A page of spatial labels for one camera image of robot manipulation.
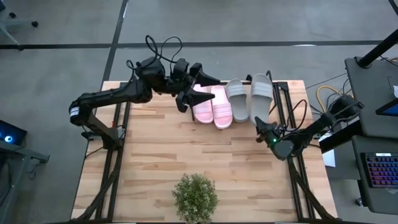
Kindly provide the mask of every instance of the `slipper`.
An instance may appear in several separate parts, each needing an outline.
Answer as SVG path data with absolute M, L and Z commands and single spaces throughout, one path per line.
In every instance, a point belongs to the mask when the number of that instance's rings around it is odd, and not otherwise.
M 225 89 L 222 86 L 211 87 L 212 94 L 215 95 L 211 99 L 213 105 L 214 123 L 218 129 L 228 128 L 232 123 L 232 110 L 231 103 L 228 102 Z
M 207 88 L 201 87 L 199 84 L 196 84 L 193 87 L 193 90 L 207 93 Z M 203 124 L 210 124 L 211 122 L 213 122 L 213 110 L 211 108 L 211 101 L 208 100 L 193 106 L 193 116 L 197 121 Z
M 253 76 L 251 81 L 251 112 L 250 120 L 256 125 L 255 117 L 259 117 L 263 122 L 268 123 L 269 108 L 272 102 L 272 82 L 263 75 Z
M 242 123 L 249 119 L 248 108 L 246 106 L 246 92 L 243 84 L 237 78 L 232 79 L 226 85 L 226 94 L 231 103 L 232 115 L 236 122 Z

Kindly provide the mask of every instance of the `keyboard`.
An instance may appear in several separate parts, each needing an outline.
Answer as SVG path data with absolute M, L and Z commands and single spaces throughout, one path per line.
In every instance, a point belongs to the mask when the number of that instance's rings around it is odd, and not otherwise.
M 398 153 L 362 153 L 370 187 L 398 188 Z

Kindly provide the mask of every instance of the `wooden tabletop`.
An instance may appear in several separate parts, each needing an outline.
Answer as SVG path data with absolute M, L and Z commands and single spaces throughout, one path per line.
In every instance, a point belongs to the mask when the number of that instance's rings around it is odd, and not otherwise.
M 287 82 L 293 106 L 302 99 L 308 101 L 302 80 Z M 119 82 L 104 82 L 103 90 L 118 86 Z M 114 108 L 98 108 L 96 116 L 111 126 Z M 295 110 L 298 124 L 303 112 L 304 104 Z M 279 122 L 277 110 L 270 121 Z M 307 113 L 302 127 L 311 123 L 312 115 Z M 232 123 L 222 131 L 214 124 L 195 123 L 189 111 L 178 112 L 175 98 L 169 95 L 154 94 L 149 103 L 131 104 L 113 221 L 180 222 L 171 191 L 184 173 L 204 174 L 216 182 L 220 201 L 214 222 L 297 221 L 287 163 L 255 138 L 250 121 Z M 87 153 L 101 146 L 101 141 L 93 141 Z M 72 218 L 82 214 L 98 193 L 105 157 L 106 151 L 101 150 L 86 159 Z M 336 216 L 319 148 L 306 148 L 303 158 L 312 192 Z M 300 198 L 305 207 L 303 193 Z

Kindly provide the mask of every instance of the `green plant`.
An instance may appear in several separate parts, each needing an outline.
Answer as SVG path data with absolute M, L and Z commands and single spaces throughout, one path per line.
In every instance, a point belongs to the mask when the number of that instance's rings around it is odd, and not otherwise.
M 204 175 L 184 174 L 172 191 L 177 215 L 187 223 L 209 223 L 218 199 L 215 183 Z

